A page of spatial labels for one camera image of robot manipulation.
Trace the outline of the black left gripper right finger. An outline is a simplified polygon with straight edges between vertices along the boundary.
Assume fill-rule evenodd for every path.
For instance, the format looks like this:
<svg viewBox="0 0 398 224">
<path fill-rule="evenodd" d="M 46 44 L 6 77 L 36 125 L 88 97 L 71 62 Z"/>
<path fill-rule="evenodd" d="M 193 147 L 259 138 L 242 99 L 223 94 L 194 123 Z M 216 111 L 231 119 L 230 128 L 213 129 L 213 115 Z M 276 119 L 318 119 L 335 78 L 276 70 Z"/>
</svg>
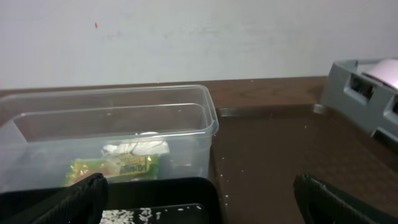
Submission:
<svg viewBox="0 0 398 224">
<path fill-rule="evenodd" d="M 305 223 L 397 223 L 397 218 L 313 175 L 299 174 L 294 196 Z"/>
</svg>

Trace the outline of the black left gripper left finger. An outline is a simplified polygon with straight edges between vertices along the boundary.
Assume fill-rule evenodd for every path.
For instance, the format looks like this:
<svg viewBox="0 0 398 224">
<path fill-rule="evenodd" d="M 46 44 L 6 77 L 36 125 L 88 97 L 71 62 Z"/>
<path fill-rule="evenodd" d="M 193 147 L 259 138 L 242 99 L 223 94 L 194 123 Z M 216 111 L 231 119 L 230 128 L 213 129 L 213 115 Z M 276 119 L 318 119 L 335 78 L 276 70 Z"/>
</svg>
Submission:
<svg viewBox="0 0 398 224">
<path fill-rule="evenodd" d="M 108 181 L 95 173 L 69 186 L 1 194 L 1 223 L 98 224 L 108 201 Z"/>
</svg>

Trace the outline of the green snack wrapper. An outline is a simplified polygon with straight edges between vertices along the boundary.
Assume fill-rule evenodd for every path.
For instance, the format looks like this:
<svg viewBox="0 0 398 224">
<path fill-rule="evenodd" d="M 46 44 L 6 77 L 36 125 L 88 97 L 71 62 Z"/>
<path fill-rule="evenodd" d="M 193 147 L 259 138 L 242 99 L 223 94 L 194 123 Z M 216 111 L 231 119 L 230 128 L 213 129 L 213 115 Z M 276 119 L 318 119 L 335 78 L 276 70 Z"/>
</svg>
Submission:
<svg viewBox="0 0 398 224">
<path fill-rule="evenodd" d="M 104 159 L 75 159 L 65 176 L 65 186 L 73 185 L 94 173 L 102 174 L 109 183 L 157 179 L 159 157 L 132 154 L 110 155 Z"/>
</svg>

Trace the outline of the white tissue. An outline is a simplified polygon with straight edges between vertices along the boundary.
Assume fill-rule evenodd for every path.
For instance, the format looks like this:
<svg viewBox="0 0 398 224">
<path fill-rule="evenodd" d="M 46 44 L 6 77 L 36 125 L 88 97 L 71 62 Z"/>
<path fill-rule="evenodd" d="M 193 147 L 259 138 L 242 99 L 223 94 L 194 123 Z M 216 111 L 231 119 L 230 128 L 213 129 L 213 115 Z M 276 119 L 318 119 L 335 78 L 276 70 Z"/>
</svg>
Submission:
<svg viewBox="0 0 398 224">
<path fill-rule="evenodd" d="M 102 155 L 132 154 L 133 156 L 149 156 L 169 154 L 170 148 L 164 138 L 156 141 L 146 141 L 144 138 L 133 139 L 132 142 L 107 144 L 101 150 Z"/>
</svg>

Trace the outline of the white bowl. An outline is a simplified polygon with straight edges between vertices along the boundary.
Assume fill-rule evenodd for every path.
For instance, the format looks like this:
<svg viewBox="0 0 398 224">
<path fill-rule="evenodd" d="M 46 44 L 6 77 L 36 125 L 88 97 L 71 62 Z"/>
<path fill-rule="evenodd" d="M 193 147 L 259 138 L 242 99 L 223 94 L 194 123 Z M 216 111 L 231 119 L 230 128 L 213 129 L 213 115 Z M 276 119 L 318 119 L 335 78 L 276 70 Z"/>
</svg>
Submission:
<svg viewBox="0 0 398 224">
<path fill-rule="evenodd" d="M 397 59 L 387 58 L 372 63 L 362 74 L 397 90 Z"/>
</svg>

